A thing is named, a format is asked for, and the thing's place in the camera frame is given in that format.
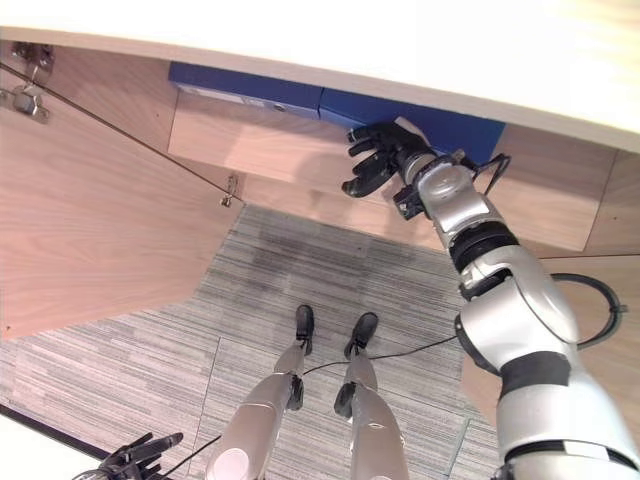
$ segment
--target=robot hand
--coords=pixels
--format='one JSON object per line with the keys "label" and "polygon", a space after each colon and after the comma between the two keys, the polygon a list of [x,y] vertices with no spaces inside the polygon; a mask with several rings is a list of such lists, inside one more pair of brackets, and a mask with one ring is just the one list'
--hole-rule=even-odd
{"label": "robot hand", "polygon": [[409,156],[432,152],[422,133],[401,117],[393,123],[356,128],[347,138],[355,143],[349,149],[351,157],[375,151],[353,168],[356,178],[342,184],[342,191],[355,198],[365,197],[384,185]]}
{"label": "robot hand", "polygon": [[73,480],[148,480],[160,471],[162,452],[178,445],[182,433],[174,433],[151,441],[153,434],[147,433],[139,439],[123,445],[113,452],[96,470],[81,473]]}

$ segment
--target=robot leg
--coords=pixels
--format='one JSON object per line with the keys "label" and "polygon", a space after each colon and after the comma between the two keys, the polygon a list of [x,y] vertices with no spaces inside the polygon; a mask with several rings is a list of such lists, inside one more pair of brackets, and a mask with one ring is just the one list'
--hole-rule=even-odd
{"label": "robot leg", "polygon": [[354,349],[334,406],[338,414],[352,417],[351,479],[408,480],[402,433],[377,388],[366,352]]}
{"label": "robot leg", "polygon": [[244,399],[222,434],[209,461],[207,480],[262,479],[285,410],[302,406],[304,349],[287,349],[274,368]]}

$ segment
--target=wooden countertop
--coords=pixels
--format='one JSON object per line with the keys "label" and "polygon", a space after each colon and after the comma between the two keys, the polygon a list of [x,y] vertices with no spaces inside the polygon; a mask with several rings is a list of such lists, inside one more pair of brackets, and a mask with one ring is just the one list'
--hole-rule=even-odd
{"label": "wooden countertop", "polygon": [[7,0],[4,39],[215,65],[640,152],[634,0]]}

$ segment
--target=silver robot arm segment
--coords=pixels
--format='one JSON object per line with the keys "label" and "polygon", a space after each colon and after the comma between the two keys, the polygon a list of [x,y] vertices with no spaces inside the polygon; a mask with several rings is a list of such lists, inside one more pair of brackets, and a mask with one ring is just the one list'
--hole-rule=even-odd
{"label": "silver robot arm segment", "polygon": [[474,361],[502,378],[496,479],[640,479],[640,458],[580,362],[578,328],[541,263],[518,244],[472,172],[422,153],[400,164],[461,276],[455,321]]}

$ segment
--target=cabinet hinge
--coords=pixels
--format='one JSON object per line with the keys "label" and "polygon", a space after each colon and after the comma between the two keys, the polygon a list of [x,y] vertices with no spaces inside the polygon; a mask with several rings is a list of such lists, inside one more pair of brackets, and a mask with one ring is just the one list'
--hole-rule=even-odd
{"label": "cabinet hinge", "polygon": [[47,123],[51,112],[42,106],[44,87],[53,72],[55,56],[51,45],[15,42],[11,53],[26,62],[27,83],[13,90],[0,88],[0,106],[28,115],[39,123]]}
{"label": "cabinet hinge", "polygon": [[235,173],[229,175],[227,178],[227,193],[220,200],[220,205],[223,207],[231,207],[231,199],[235,196],[238,189],[238,176]]}

